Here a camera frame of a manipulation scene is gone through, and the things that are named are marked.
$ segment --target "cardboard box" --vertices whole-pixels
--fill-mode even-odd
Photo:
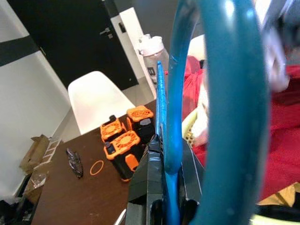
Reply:
[[[34,167],[40,164],[49,145],[49,139],[44,135],[32,137],[31,139],[33,144],[20,163],[20,167],[27,174],[32,173]]]
[[[52,163],[46,163],[36,167],[28,181],[23,195],[33,204],[38,202],[42,194],[43,186],[48,177]]]

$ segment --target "floor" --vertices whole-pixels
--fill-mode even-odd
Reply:
[[[154,98],[146,79],[142,78],[138,82],[138,85],[123,90],[122,92],[135,106],[145,105],[153,101]],[[80,136],[80,131],[74,113],[72,109],[70,109],[55,131],[52,140],[62,139],[63,142],[67,142],[78,136]]]

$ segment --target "black door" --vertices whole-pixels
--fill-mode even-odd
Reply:
[[[66,87],[94,70],[137,84],[101,0],[8,0]]]

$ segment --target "orange rubber band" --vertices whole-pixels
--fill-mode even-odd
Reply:
[[[100,168],[97,172],[92,173],[92,170],[93,170],[94,166],[95,166],[97,163],[102,163],[101,168]],[[92,167],[90,168],[90,175],[91,175],[91,176],[95,176],[95,175],[97,175],[98,173],[100,173],[100,171],[103,169],[103,166],[104,166],[103,160],[99,160],[99,161],[95,162],[95,163],[92,165]]]

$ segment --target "dark brown table top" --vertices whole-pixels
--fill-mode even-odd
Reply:
[[[155,115],[155,101],[146,107]],[[126,116],[120,120],[126,124]],[[103,147],[99,128],[57,147],[32,225],[113,225],[126,208],[129,185],[120,180]],[[69,167],[66,148],[79,153],[82,179]],[[98,160],[104,167],[91,176],[90,168]]]

